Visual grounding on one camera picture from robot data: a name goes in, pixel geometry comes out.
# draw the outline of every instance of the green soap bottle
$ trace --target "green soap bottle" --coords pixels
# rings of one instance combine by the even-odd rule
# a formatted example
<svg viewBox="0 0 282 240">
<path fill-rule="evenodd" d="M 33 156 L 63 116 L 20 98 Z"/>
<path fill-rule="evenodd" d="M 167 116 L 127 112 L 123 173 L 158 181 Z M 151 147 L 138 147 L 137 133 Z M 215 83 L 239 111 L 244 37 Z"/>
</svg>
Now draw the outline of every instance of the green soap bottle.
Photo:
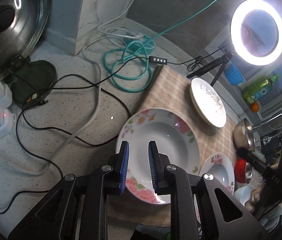
<svg viewBox="0 0 282 240">
<path fill-rule="evenodd" d="M 244 101 L 251 105 L 255 101 L 264 97 L 267 93 L 272 90 L 272 83 L 278 81 L 280 78 L 279 74 L 275 74 L 273 77 L 262 76 L 254 81 L 251 85 L 247 86 L 242 90 L 242 97 Z"/>
</svg>

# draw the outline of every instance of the ring light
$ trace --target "ring light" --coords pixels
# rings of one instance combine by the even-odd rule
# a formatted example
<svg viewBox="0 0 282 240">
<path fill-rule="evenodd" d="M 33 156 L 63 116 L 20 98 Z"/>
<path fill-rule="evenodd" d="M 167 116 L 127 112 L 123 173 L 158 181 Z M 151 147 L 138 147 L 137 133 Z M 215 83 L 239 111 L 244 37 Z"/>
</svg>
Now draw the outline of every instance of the ring light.
<svg viewBox="0 0 282 240">
<path fill-rule="evenodd" d="M 278 28 L 278 42 L 272 52 L 264 57 L 252 55 L 244 46 L 241 39 L 241 26 L 246 15 L 253 10 L 263 10 L 271 15 Z M 263 0 L 247 0 L 239 5 L 233 14 L 231 22 L 231 39 L 240 57 L 252 65 L 264 66 L 274 62 L 282 53 L 282 19 L 278 12 Z"/>
</svg>

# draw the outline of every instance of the brown plaid cloth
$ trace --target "brown plaid cloth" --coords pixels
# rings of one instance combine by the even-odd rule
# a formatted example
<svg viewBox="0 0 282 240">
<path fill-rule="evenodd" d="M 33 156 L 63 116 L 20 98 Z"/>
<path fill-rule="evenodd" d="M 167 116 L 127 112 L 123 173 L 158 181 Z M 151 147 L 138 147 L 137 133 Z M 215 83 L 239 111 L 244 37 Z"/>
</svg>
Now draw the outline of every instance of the brown plaid cloth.
<svg viewBox="0 0 282 240">
<path fill-rule="evenodd" d="M 215 128 L 201 119 L 190 98 L 190 84 L 188 79 L 164 66 L 139 110 L 164 108 L 185 120 L 198 141 L 201 167 L 206 159 L 216 152 L 227 155 L 234 166 L 236 163 L 232 139 L 234 122 L 227 117 L 223 128 Z M 143 225 L 169 227 L 170 205 L 142 202 L 126 190 L 123 196 L 109 197 L 108 216 Z"/>
</svg>

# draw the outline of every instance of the coiled teal cord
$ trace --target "coiled teal cord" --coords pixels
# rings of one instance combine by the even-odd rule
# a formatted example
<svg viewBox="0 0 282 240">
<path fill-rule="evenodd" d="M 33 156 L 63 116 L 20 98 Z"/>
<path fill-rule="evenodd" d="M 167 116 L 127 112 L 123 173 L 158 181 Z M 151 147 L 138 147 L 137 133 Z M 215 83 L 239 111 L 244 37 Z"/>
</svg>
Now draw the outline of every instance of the coiled teal cord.
<svg viewBox="0 0 282 240">
<path fill-rule="evenodd" d="M 115 72 L 115 68 L 118 64 L 121 64 L 121 63 L 125 63 L 127 60 L 131 59 L 132 57 L 138 57 L 138 54 L 143 51 L 143 56 L 145 56 L 146 58 L 148 58 L 148 53 L 147 53 L 147 50 L 145 48 L 145 45 L 147 43 L 149 43 L 150 41 L 152 41 L 153 39 L 155 39 L 156 37 L 158 36 L 161 36 L 163 35 L 164 33 L 172 30 L 173 28 L 185 23 L 186 21 L 192 19 L 193 17 L 197 16 L 199 13 L 203 12 L 205 9 L 207 9 L 208 7 L 210 7 L 212 4 L 214 4 L 216 1 L 218 0 L 214 0 L 212 1 L 211 3 L 209 3 L 206 7 L 204 7 L 203 9 L 197 11 L 195 14 L 189 16 L 188 18 L 186 18 L 185 20 L 183 20 L 182 22 L 180 23 L 177 23 L 169 28 L 167 28 L 166 30 L 158 33 L 157 35 L 155 35 L 154 37 L 152 37 L 150 40 L 148 40 L 147 42 L 145 43 L 142 43 L 140 41 L 131 41 L 128 45 L 126 45 L 126 47 L 124 49 L 111 49 L 109 50 L 108 52 L 106 52 L 104 55 L 103 55 L 103 66 L 105 67 L 105 69 L 110 73 L 114 73 Z M 137 51 L 131 51 L 129 50 L 129 47 L 132 45 L 132 44 L 138 44 L 140 46 L 140 48 L 137 50 Z M 110 54 L 110 53 L 114 53 L 114 52 L 117 52 L 117 51 L 122 51 L 122 56 L 121 56 L 121 59 L 117 60 L 114 64 L 112 64 L 111 67 L 108 66 L 108 63 L 106 61 L 106 58 L 107 56 Z M 124 92 L 128 92 L 128 93 L 137 93 L 137 92 L 141 92 L 143 90 L 145 90 L 151 83 L 152 81 L 152 78 L 153 78 L 153 73 L 152 73 L 152 70 L 151 68 L 149 67 L 149 61 L 146 59 L 142 59 L 141 57 L 139 57 L 139 60 L 143 63 L 143 65 L 145 66 L 145 69 L 144 71 L 142 72 L 141 75 L 137 76 L 137 77 L 127 77 L 127 76 L 123 76 L 123 75 L 120 75 L 120 74 L 116 74 L 112 77 L 112 81 L 113 83 L 119 88 L 121 89 L 122 91 Z M 123 79 L 123 80 L 138 80 L 140 78 L 142 78 L 146 72 L 149 73 L 149 78 L 148 78 L 148 81 L 147 83 L 141 87 L 140 89 L 127 89 L 125 87 L 123 87 L 122 85 L 118 84 L 118 82 L 115 80 L 115 77 L 116 78 L 119 78 L 119 79 Z"/>
</svg>

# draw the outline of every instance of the orange fruit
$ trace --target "orange fruit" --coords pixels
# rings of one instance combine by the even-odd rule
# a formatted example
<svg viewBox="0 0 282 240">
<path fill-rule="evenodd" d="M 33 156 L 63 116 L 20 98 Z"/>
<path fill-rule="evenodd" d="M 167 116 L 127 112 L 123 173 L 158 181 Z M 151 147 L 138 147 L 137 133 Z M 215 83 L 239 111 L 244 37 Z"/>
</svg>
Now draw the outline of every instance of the orange fruit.
<svg viewBox="0 0 282 240">
<path fill-rule="evenodd" d="M 259 111 L 259 104 L 258 102 L 254 102 L 251 106 L 250 106 L 252 112 L 258 112 Z"/>
</svg>

